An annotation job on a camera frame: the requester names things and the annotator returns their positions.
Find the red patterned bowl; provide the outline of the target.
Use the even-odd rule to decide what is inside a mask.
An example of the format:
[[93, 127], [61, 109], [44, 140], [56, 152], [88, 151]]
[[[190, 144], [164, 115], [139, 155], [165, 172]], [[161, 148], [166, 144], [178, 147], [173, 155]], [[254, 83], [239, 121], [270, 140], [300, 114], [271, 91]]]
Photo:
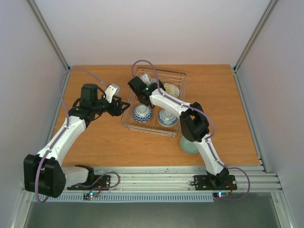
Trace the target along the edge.
[[133, 119], [140, 124], [149, 122], [152, 116], [152, 109], [143, 104], [137, 105], [133, 110]]

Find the yellow sun bowl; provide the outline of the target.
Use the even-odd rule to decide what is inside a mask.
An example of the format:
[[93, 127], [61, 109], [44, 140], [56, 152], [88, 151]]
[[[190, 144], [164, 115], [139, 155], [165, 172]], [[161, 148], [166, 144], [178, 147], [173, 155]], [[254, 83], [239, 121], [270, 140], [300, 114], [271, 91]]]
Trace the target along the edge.
[[177, 86], [171, 83], [164, 84], [165, 92], [172, 95], [175, 98], [178, 98], [180, 95], [180, 91]]

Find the blue floral bowl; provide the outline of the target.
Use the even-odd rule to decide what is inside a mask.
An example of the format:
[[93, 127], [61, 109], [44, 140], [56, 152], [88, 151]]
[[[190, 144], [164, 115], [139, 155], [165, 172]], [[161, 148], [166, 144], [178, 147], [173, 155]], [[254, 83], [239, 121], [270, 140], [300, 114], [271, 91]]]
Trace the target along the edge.
[[161, 126], [169, 128], [177, 124], [178, 118], [169, 111], [162, 109], [157, 116], [157, 121]]

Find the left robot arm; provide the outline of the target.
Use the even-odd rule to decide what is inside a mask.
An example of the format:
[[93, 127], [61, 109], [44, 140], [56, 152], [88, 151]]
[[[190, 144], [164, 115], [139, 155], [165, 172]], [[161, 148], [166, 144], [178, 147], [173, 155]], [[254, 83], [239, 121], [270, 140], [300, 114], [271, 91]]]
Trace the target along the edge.
[[110, 84], [102, 90], [96, 84], [84, 84], [64, 123], [36, 155], [29, 154], [23, 161], [25, 190], [35, 193], [36, 200], [44, 195], [57, 198], [72, 186], [91, 189], [97, 179], [94, 169], [85, 165], [62, 168], [63, 160], [76, 139], [89, 124], [103, 113], [120, 116], [130, 105], [119, 97], [120, 87]]

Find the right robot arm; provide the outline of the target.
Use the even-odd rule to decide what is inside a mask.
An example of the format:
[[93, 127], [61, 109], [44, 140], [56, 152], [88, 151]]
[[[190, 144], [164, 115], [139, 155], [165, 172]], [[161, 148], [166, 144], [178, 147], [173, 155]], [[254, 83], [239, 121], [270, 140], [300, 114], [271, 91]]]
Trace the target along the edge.
[[218, 190], [226, 184], [228, 169], [218, 157], [209, 132], [211, 120], [206, 116], [199, 103], [187, 103], [166, 93], [161, 81], [142, 79], [137, 76], [128, 82], [128, 86], [140, 103], [146, 106], [158, 106], [176, 116], [180, 121], [181, 133], [193, 142], [203, 158], [210, 185]]

